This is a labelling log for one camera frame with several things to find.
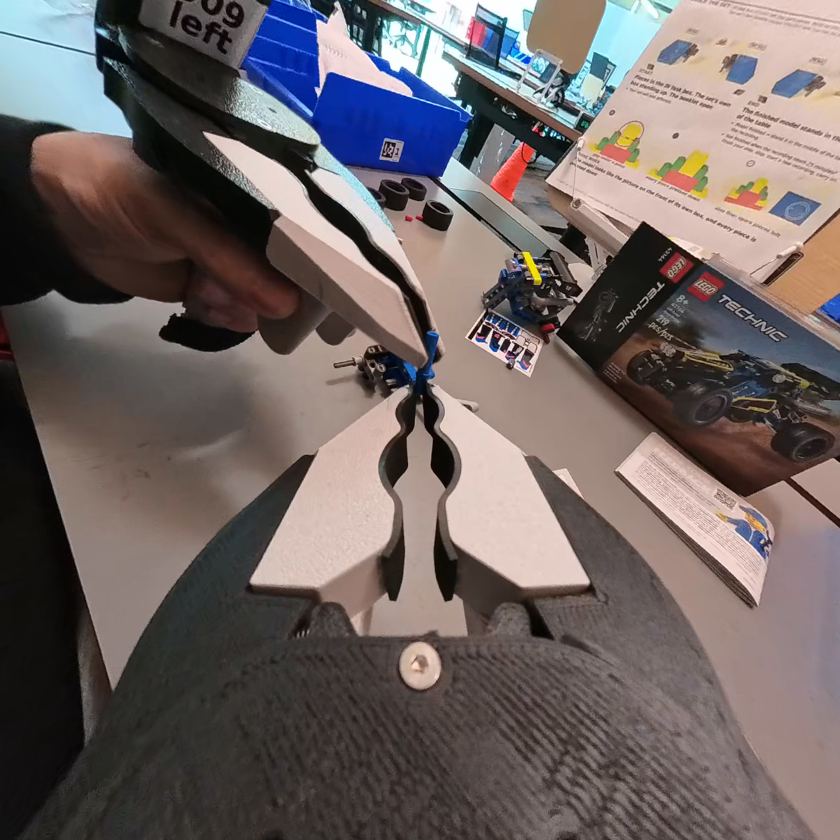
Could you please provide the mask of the blue lego axle piece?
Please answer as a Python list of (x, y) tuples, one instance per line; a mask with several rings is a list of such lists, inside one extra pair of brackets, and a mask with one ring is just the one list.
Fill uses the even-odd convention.
[(416, 367), (413, 379), (413, 393), (415, 396), (422, 397), (427, 393), (428, 385), (435, 376), (434, 363), (438, 350), (439, 334), (437, 331), (428, 330), (424, 335), (424, 350), (426, 351), (426, 360), (423, 364)]

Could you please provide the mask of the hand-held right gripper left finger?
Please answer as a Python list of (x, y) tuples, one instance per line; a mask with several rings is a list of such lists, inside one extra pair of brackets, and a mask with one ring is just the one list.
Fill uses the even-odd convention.
[(252, 573), (256, 592), (343, 607), (361, 635), (373, 606), (403, 582), (403, 504), (396, 483), (417, 400), (403, 387), (321, 446)]

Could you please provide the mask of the clear acrylic stand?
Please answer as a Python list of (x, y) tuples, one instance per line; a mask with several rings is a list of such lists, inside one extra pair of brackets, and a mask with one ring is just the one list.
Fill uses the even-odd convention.
[(565, 101), (565, 91), (570, 83), (571, 78), (562, 69), (562, 61), (539, 49), (522, 71), (516, 90), (546, 108), (559, 108)]

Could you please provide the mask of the white easel stand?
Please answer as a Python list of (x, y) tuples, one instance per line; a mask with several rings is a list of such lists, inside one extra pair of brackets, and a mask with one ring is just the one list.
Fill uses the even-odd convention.
[(590, 265), (605, 266), (624, 247), (633, 229), (612, 220), (582, 198), (573, 197), (560, 211), (566, 221), (583, 234)]

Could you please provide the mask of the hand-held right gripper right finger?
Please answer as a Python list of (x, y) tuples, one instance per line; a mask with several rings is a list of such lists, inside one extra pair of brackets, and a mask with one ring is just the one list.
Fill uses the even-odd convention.
[(424, 396), (437, 503), (434, 569), (445, 600), (462, 602), (478, 635), (502, 604), (579, 595), (591, 587), (558, 517), (518, 446), (440, 386)]

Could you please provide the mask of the instruction booklet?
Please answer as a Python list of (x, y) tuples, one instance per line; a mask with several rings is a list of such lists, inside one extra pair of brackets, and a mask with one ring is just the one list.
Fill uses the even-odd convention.
[(760, 605), (774, 526), (752, 503), (712, 478), (658, 434), (616, 476), (751, 608)]

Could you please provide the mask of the blue black lego chassis assembly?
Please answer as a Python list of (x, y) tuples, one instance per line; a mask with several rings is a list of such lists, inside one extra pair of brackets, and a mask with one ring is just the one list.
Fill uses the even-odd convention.
[(562, 310), (575, 305), (584, 294), (569, 262), (556, 250), (542, 257), (518, 251), (506, 260), (497, 283), (485, 292), (486, 310), (507, 301), (512, 314), (530, 323), (545, 343), (560, 327)]

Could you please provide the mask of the stack of blue bins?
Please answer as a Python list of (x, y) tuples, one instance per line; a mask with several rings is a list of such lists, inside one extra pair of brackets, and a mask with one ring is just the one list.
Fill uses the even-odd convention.
[(307, 3), (272, 1), (243, 63), (247, 79), (306, 120), (321, 87), (319, 24), (328, 18)]

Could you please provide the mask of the small grey blue lego subassembly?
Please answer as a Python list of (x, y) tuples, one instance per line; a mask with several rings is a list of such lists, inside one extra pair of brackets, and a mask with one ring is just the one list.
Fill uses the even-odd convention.
[(395, 353), (380, 344), (369, 346), (361, 355), (348, 360), (334, 362), (332, 367), (339, 369), (355, 369), (364, 382), (372, 387), (380, 387), (387, 392), (393, 392), (406, 387), (418, 397), (432, 394), (430, 382), (434, 378), (434, 361), (438, 355), (439, 334), (436, 331), (426, 332), (424, 343), (429, 352), (425, 364), (417, 368), (403, 360)]

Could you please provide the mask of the blue plastic bin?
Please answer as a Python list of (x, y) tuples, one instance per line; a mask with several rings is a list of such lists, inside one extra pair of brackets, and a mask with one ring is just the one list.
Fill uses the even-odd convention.
[(470, 115), (406, 69), (386, 75), (413, 95), (327, 75), (313, 113), (322, 145), (347, 166), (441, 176)]

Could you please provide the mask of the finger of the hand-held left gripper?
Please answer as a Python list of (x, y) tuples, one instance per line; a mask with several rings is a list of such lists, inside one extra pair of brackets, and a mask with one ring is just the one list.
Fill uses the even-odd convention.
[[(209, 132), (204, 135), (277, 211), (266, 245), (269, 263), (326, 309), (338, 315), (326, 305), (323, 284), (326, 278), (323, 269), (329, 265), (332, 253), (330, 245), (336, 240), (337, 231), (322, 217), (308, 197), (308, 172), (294, 174), (289, 167), (250, 149), (242, 142)], [(424, 363), (408, 361), (393, 353), (414, 366)]]
[(308, 197), (337, 231), (325, 273), (326, 305), (407, 361), (425, 361), (424, 335), (439, 332), (390, 220), (352, 173), (308, 173)]

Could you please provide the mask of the tan pillar pad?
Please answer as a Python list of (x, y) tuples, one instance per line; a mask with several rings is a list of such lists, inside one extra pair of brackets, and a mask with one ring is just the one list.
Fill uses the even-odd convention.
[(580, 67), (605, 10), (606, 1), (538, 1), (528, 27), (527, 51), (551, 54), (568, 68)]

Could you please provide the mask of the brown background table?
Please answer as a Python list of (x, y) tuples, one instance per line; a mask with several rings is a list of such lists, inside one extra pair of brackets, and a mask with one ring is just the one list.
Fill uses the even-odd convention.
[(443, 58), (458, 72), (456, 98), (473, 114), (458, 157), (465, 168), (477, 161), (494, 128), (509, 132), (553, 164), (558, 164), (581, 137), (570, 114), (517, 92), (508, 77), (450, 49), (444, 50)]

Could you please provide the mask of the sticker sheet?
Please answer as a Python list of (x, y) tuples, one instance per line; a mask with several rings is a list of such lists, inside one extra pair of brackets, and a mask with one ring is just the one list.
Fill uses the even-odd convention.
[(478, 316), (465, 338), (503, 363), (507, 370), (528, 378), (532, 377), (544, 346), (542, 335), (488, 308)]

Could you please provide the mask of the orange traffic cone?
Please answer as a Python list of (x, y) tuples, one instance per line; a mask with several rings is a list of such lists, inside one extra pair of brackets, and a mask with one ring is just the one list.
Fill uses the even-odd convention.
[(534, 149), (527, 143), (520, 143), (511, 152), (498, 172), (492, 177), (490, 188), (510, 203), (529, 163), (534, 159)]

